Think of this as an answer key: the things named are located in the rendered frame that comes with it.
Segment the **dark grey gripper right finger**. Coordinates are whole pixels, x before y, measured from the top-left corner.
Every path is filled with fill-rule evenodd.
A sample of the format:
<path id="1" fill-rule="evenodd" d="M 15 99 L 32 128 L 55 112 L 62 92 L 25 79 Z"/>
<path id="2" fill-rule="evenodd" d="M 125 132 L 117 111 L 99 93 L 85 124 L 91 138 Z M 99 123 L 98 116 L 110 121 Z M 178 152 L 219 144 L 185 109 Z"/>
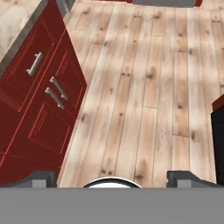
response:
<path id="1" fill-rule="evenodd" d="M 190 171 L 168 171 L 166 177 L 166 186 L 170 188 L 219 187 L 215 183 L 198 178 Z"/>

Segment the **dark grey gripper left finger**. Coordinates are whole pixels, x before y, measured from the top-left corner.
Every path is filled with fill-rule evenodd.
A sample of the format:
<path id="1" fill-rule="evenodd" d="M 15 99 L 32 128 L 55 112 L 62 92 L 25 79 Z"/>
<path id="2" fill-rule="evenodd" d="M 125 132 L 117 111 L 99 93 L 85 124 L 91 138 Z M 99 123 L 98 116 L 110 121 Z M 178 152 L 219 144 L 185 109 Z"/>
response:
<path id="1" fill-rule="evenodd" d="M 17 188 L 55 188 L 56 172 L 55 171 L 34 171 L 27 177 L 11 182 L 7 187 Z"/>

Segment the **red cupboard door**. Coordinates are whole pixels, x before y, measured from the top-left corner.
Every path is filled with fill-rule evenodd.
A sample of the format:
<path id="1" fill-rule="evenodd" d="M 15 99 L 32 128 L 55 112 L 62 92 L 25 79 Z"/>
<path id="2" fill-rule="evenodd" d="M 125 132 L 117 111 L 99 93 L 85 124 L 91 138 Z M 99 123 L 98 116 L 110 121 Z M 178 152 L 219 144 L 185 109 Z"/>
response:
<path id="1" fill-rule="evenodd" d="M 0 164 L 0 184 L 34 171 L 60 168 L 73 132 L 74 119 L 49 96 L 33 100 Z"/>
<path id="2" fill-rule="evenodd" d="M 59 101 L 65 107 L 64 109 L 59 109 L 67 112 L 76 120 L 87 88 L 87 83 L 67 31 L 64 31 L 61 37 L 47 70 L 47 75 L 47 87 L 57 95 Z M 56 78 L 57 82 L 65 91 L 67 101 L 61 98 L 60 91 L 50 82 L 52 76 Z"/>

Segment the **black and red cabinet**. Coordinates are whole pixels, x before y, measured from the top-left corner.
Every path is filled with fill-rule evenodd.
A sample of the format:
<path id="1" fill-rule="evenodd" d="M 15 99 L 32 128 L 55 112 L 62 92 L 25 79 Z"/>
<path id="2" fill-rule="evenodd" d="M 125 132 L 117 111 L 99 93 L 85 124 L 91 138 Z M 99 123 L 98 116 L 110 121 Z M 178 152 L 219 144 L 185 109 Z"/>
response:
<path id="1" fill-rule="evenodd" d="M 213 102 L 212 132 L 216 181 L 224 186 L 224 94 Z"/>

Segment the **white and black round object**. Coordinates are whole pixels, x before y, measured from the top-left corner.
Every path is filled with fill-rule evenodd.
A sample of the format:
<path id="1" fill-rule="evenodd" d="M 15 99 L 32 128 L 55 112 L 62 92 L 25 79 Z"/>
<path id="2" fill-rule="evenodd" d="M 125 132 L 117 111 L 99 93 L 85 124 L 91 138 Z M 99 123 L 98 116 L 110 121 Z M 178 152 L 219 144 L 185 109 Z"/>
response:
<path id="1" fill-rule="evenodd" d="M 89 182 L 84 188 L 141 188 L 141 186 L 126 178 L 103 177 Z"/>

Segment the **red drawer front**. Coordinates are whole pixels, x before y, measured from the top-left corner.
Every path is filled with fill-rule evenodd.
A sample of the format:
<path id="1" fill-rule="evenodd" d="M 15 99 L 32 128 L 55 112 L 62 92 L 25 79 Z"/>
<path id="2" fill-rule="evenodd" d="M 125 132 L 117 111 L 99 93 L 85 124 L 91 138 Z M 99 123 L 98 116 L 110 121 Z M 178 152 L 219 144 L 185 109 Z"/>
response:
<path id="1" fill-rule="evenodd" d="M 31 30 L 0 81 L 0 110 L 15 113 L 25 107 L 35 92 L 43 66 L 53 54 L 64 30 L 50 29 L 43 24 Z M 42 53 L 42 59 L 30 76 L 26 70 L 32 66 L 36 53 Z"/>

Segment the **grey and red cabinet run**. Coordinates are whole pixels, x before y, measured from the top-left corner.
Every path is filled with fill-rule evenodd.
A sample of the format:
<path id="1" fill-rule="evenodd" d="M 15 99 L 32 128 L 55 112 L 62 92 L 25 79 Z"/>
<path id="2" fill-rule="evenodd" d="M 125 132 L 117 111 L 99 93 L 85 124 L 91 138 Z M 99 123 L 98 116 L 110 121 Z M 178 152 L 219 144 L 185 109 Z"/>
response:
<path id="1" fill-rule="evenodd" d="M 203 0 L 125 0 L 130 4 L 161 7 L 192 8 L 200 7 Z"/>

